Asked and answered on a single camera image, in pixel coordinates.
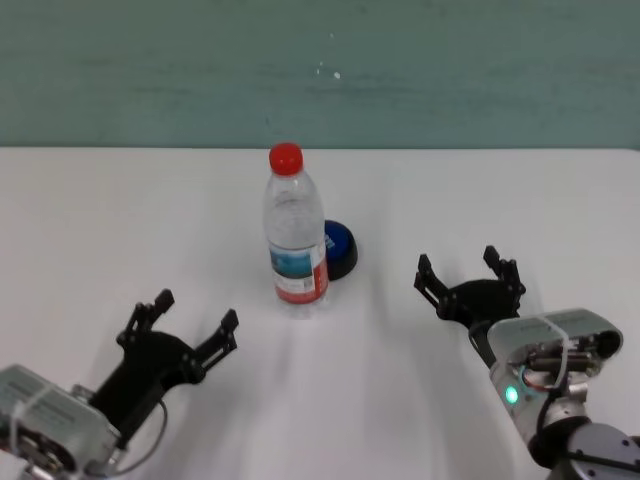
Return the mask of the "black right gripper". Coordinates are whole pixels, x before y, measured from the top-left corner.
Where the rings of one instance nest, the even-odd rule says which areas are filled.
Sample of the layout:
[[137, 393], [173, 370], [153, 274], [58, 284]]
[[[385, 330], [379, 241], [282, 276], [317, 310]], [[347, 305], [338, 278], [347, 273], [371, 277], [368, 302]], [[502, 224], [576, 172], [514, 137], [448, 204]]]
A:
[[520, 299], [526, 293], [517, 262], [500, 256], [493, 245], [483, 259], [498, 280], [472, 280], [448, 289], [436, 276], [426, 254], [418, 259], [414, 288], [431, 304], [437, 316], [467, 329], [468, 339], [484, 364], [491, 368], [496, 357], [488, 331], [497, 322], [519, 316]]

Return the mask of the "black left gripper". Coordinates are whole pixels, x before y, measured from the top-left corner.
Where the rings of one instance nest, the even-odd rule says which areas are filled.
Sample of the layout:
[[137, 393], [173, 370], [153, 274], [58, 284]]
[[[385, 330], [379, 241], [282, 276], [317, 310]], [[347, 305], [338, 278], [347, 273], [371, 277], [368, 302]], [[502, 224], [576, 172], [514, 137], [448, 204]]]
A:
[[116, 342], [123, 358], [100, 385], [90, 405], [101, 412], [126, 446], [153, 409], [172, 388], [199, 384], [209, 371], [237, 348], [237, 313], [229, 309], [215, 332], [194, 350], [179, 338], [151, 331], [156, 321], [174, 305], [170, 289], [152, 303], [137, 303]]

